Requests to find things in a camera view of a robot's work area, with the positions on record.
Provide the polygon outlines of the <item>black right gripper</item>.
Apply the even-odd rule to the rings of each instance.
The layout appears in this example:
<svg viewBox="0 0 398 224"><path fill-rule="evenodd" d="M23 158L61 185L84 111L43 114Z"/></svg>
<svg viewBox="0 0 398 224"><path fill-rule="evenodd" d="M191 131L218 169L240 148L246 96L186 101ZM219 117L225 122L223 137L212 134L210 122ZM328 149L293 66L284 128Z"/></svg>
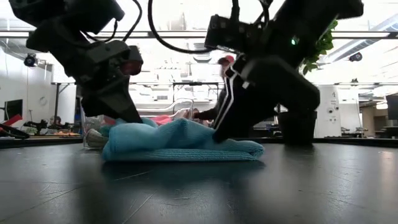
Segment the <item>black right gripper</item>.
<svg viewBox="0 0 398 224"><path fill-rule="evenodd" d="M246 52L246 81L232 67L223 72L225 96L214 119L213 139L248 137L255 124L277 114L278 104L295 116L310 116L320 104L320 92L298 68L315 42L307 30L270 21Z"/></svg>

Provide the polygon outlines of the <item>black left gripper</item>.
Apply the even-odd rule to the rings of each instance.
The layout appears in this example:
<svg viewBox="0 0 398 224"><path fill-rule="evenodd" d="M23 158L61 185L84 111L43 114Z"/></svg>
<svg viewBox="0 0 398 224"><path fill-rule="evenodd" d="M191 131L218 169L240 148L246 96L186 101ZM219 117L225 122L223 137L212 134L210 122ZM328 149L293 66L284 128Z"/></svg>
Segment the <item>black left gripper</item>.
<svg viewBox="0 0 398 224"><path fill-rule="evenodd" d="M86 82L83 62L91 44L80 31L68 27L61 19L43 21L33 31L26 47L51 53L63 66L65 74L77 84ZM83 87L81 105L87 117L105 115L128 123L142 123L128 92L129 77L123 76L97 89Z"/></svg>

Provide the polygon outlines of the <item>white waffle microfiber towel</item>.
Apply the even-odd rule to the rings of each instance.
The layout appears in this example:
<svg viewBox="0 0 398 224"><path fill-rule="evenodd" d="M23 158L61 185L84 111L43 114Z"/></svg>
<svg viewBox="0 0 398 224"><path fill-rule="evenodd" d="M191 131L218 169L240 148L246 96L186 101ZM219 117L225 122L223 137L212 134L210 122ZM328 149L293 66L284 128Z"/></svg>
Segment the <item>white waffle microfiber towel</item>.
<svg viewBox="0 0 398 224"><path fill-rule="evenodd" d="M90 129L85 136L85 143L88 147L103 148L107 142L108 137L103 136L95 129Z"/></svg>

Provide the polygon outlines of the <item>pink microfiber towel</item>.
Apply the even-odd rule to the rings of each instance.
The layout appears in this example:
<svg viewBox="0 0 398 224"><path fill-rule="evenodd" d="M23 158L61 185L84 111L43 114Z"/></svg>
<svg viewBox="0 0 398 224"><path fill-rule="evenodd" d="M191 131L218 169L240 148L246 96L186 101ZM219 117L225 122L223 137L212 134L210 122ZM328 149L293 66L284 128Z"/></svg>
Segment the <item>pink microfiber towel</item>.
<svg viewBox="0 0 398 224"><path fill-rule="evenodd" d="M162 114L162 115L151 117L150 120L152 120L154 123L156 123L157 125L160 126L160 125L172 122L173 118L169 115Z"/></svg>

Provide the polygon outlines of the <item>light blue microfiber towel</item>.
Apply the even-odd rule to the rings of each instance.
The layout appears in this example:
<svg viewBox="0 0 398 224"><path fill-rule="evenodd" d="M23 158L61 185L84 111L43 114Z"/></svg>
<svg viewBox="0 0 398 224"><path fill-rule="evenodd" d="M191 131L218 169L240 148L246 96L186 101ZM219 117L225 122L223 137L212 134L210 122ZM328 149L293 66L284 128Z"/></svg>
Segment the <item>light blue microfiber towel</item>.
<svg viewBox="0 0 398 224"><path fill-rule="evenodd" d="M109 128L102 152L105 161L256 161L264 147L253 141L213 140L214 129L187 119L157 125L149 118L142 123L121 120Z"/></svg>

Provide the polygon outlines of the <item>clear plastic bin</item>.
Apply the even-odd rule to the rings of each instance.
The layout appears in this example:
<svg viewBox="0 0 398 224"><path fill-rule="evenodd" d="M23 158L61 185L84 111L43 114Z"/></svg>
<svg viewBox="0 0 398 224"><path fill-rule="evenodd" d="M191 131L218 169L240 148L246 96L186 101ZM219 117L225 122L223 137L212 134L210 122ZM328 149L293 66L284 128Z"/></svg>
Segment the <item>clear plastic bin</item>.
<svg viewBox="0 0 398 224"><path fill-rule="evenodd" d="M151 101L151 102L138 102L136 105L137 111L142 118L150 119L151 117L166 114L173 118L173 120L179 118L192 119L194 101L188 98L178 99L173 102L166 101ZM88 147L85 143L85 136L90 129L99 131L103 136L106 137L108 128L116 123L116 120L105 115L99 115L94 117L87 117L85 112L81 111L81 126L83 131L83 145L90 149L102 149Z"/></svg>

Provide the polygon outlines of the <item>black plant pot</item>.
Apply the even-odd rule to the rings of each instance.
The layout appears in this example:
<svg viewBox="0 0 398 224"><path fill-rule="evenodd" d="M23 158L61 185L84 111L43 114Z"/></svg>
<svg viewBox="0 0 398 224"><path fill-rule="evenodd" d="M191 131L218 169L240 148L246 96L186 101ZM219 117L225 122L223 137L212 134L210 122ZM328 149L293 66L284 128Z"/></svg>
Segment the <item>black plant pot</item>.
<svg viewBox="0 0 398 224"><path fill-rule="evenodd" d="M282 112L278 115L279 129L285 144L291 146L310 145L313 142L317 112L305 114Z"/></svg>

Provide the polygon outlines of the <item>person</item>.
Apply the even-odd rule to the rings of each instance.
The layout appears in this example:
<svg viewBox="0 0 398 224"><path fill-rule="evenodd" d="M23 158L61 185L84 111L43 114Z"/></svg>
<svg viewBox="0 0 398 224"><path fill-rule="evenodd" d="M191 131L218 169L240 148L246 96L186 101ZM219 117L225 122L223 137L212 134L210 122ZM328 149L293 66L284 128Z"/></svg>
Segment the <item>person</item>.
<svg viewBox="0 0 398 224"><path fill-rule="evenodd" d="M221 57L218 64L221 65L220 77L224 81L224 88L218 95L216 105L202 112L188 110L183 117L195 121L212 121L215 130L213 139L217 142L229 138L246 138L252 128L252 124L245 118L249 104L248 91L243 88L234 57Z"/></svg>

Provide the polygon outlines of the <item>black-legged background table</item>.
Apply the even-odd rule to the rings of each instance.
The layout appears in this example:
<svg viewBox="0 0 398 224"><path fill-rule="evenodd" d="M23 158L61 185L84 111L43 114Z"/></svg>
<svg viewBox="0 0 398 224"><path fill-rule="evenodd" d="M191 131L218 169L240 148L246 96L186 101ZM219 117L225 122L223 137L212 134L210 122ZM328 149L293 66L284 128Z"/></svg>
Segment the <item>black-legged background table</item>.
<svg viewBox="0 0 398 224"><path fill-rule="evenodd" d="M75 119L76 85L74 83L52 83L55 87L54 118L62 123L73 123Z"/></svg>

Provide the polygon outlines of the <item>white pillar with signs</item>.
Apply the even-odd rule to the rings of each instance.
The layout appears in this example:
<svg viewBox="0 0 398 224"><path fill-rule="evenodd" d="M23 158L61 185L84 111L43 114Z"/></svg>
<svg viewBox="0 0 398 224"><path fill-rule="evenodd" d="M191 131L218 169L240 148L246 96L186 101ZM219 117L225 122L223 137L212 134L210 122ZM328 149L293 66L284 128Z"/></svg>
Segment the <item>white pillar with signs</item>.
<svg viewBox="0 0 398 224"><path fill-rule="evenodd" d="M320 85L320 105L317 108L315 138L341 136L340 106L335 86Z"/></svg>

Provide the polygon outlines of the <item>red bar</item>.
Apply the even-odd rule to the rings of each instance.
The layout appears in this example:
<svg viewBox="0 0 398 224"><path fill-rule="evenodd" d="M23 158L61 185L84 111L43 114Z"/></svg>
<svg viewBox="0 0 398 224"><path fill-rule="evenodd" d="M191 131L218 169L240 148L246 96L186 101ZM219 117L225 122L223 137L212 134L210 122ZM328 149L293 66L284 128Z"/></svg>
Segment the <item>red bar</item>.
<svg viewBox="0 0 398 224"><path fill-rule="evenodd" d="M17 114L15 116L13 116L12 118L9 118L8 120L2 122L2 124L6 125L6 126L12 126L14 123L16 123L20 120L22 120L22 116Z"/></svg>

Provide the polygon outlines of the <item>black desk monitor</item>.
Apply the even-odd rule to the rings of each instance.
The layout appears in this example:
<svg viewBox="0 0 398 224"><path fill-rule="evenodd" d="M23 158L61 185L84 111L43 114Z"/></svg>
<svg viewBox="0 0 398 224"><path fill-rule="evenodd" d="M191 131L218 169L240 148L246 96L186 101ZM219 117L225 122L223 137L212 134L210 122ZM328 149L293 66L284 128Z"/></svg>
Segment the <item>black desk monitor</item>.
<svg viewBox="0 0 398 224"><path fill-rule="evenodd" d="M387 95L386 101L389 120L398 120L398 94Z"/></svg>

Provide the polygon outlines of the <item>black metal frame stand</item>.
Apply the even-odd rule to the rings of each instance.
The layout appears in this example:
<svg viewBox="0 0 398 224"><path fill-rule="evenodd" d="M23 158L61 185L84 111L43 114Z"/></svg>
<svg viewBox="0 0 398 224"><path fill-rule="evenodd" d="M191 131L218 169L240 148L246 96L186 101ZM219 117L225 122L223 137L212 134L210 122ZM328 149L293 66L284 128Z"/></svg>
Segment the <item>black metal frame stand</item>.
<svg viewBox="0 0 398 224"><path fill-rule="evenodd" d="M194 101L215 101L221 91L219 82L173 82L172 100L188 98Z"/></svg>

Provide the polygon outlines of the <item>black metal table frame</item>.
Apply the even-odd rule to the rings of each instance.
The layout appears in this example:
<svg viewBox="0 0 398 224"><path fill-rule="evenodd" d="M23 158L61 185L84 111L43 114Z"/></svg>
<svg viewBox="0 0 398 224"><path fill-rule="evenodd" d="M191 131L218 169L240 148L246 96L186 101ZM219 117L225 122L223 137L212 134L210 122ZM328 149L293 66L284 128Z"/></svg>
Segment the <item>black metal table frame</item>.
<svg viewBox="0 0 398 224"><path fill-rule="evenodd" d="M284 143L284 140L282 138L248 138L248 140L255 141L260 144ZM65 138L64 136L62 136L60 138L29 138L29 139L0 138L0 149L33 147L33 146L53 146L53 145L62 145L62 144L79 144L79 143L83 143L82 137ZM398 148L398 139L314 138L313 143Z"/></svg>

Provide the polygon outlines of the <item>black wall monitor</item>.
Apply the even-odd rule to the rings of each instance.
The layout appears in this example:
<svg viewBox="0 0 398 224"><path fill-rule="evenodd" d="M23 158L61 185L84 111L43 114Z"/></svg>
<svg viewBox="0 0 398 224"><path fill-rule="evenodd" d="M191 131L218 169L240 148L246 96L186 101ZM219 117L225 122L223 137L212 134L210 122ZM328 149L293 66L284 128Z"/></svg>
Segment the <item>black wall monitor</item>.
<svg viewBox="0 0 398 224"><path fill-rule="evenodd" d="M21 115L23 109L23 100L11 100L4 103L4 119L9 120L15 115Z"/></svg>

